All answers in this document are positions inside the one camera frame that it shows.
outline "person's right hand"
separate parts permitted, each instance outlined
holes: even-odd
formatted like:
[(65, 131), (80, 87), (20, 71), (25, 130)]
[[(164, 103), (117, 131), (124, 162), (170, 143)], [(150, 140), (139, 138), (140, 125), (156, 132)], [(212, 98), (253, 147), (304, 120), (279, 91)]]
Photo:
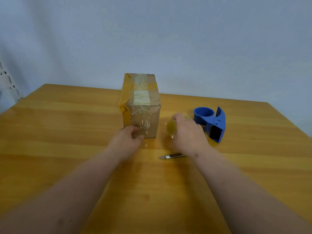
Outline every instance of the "person's right hand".
[(174, 114), (172, 118), (177, 122), (174, 145), (180, 153), (195, 158), (199, 154), (213, 149), (208, 144), (201, 125), (197, 125), (195, 121), (185, 118), (182, 113)]

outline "cardboard box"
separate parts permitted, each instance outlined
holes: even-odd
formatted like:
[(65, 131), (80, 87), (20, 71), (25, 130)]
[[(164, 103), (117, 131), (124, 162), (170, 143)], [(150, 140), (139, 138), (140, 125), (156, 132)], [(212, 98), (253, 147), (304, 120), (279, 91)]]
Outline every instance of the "cardboard box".
[(154, 74), (124, 75), (119, 108), (122, 112), (124, 127), (137, 126), (136, 135), (155, 137), (157, 134), (160, 97)]

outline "human arm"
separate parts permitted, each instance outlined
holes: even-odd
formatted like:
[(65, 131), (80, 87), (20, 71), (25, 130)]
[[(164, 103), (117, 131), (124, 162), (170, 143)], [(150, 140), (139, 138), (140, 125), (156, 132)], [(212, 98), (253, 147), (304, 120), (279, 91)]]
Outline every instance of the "human arm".
[(140, 147), (138, 130), (120, 130), (107, 148), (35, 199), (7, 213), (0, 233), (79, 233), (118, 164)]
[(197, 165), (232, 233), (312, 233), (306, 220), (213, 149), (200, 125), (182, 114), (174, 119), (176, 147)]

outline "blue tape dispenser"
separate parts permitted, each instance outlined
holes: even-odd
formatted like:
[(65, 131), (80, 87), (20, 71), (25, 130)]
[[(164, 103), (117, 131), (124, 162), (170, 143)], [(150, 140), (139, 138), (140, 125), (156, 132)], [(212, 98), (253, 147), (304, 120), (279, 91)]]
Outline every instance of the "blue tape dispenser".
[(211, 139), (218, 143), (221, 142), (225, 131), (225, 114), (220, 107), (216, 111), (216, 116), (214, 115), (214, 110), (211, 108), (195, 108), (194, 121), (197, 124), (206, 126), (206, 132)]

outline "yellow tape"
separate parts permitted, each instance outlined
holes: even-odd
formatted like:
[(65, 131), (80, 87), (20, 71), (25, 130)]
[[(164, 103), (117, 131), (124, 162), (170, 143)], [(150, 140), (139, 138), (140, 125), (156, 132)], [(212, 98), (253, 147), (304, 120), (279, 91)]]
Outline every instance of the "yellow tape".
[(119, 109), (122, 112), (124, 127), (130, 125), (131, 114), (130, 114), (129, 108), (126, 106), (126, 102), (129, 100), (131, 89), (133, 88), (134, 88), (134, 84), (133, 84), (133, 81), (131, 80), (131, 76), (128, 75), (128, 73), (125, 73), (124, 83), (121, 89), (121, 97), (119, 99), (119, 104), (118, 104)]

